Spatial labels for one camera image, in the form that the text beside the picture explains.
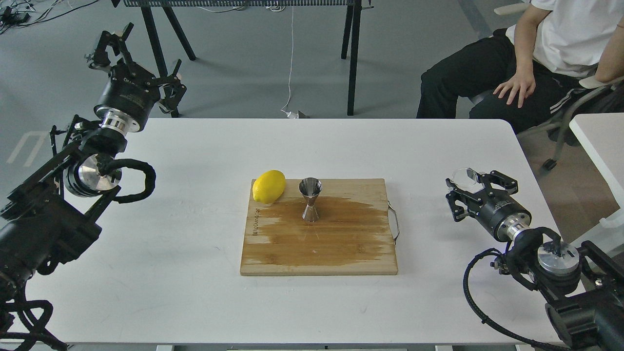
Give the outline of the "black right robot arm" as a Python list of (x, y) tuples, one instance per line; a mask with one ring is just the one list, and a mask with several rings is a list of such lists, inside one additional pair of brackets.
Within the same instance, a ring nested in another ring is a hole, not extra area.
[(477, 306), (469, 291), (469, 274), (479, 260), (493, 256), (491, 266), (500, 274), (510, 275), (524, 288), (542, 294), (548, 319), (564, 342), (565, 351), (592, 346), (603, 351), (621, 351), (624, 347), (622, 268), (591, 241), (575, 248), (550, 228), (532, 228), (530, 212), (512, 197), (518, 192), (514, 178), (496, 170), (477, 173), (467, 168), (466, 174), (482, 187), (470, 193), (446, 179), (449, 189), (446, 198), (454, 221), (474, 218), (495, 240), (507, 245), (503, 253), (490, 248), (477, 254), (462, 279), (465, 298), (482, 324), (533, 347), (561, 349), (509, 331)]

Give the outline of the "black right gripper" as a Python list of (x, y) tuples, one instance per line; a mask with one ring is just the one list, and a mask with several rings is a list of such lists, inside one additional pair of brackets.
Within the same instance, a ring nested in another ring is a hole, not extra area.
[(518, 192), (517, 180), (496, 170), (478, 176), (478, 182), (482, 184), (478, 193), (468, 193), (450, 178), (445, 179), (449, 190), (446, 200), (454, 221), (472, 217), (495, 240), (512, 242), (517, 234), (529, 228), (532, 221), (530, 212), (510, 197)]

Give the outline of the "person's hand on lap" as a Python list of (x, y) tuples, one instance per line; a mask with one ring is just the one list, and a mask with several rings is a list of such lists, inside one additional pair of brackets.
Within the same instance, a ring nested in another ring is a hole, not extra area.
[(502, 82), (493, 90), (493, 95), (497, 98), (506, 98), (506, 105), (513, 102), (517, 108), (522, 108), (526, 100), (534, 93), (536, 80), (533, 72), (517, 71), (509, 80)]

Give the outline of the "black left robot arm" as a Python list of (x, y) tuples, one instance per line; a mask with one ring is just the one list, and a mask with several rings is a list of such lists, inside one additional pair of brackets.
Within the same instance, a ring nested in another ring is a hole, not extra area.
[(128, 133), (145, 128), (154, 105), (171, 113), (186, 87), (177, 75), (181, 60), (165, 77), (134, 62), (126, 46), (133, 26), (121, 34), (103, 31), (87, 56), (91, 69), (108, 75), (96, 120), (75, 115), (66, 129), (53, 127), (53, 157), (7, 196), (1, 210), (7, 221), (0, 234), (1, 337), (20, 340), (19, 351), (38, 342), (68, 349), (46, 328), (51, 302), (27, 300), (28, 280), (53, 273), (91, 247), (102, 232), (97, 220), (112, 202), (138, 202), (155, 189), (152, 166), (117, 155), (125, 151)]

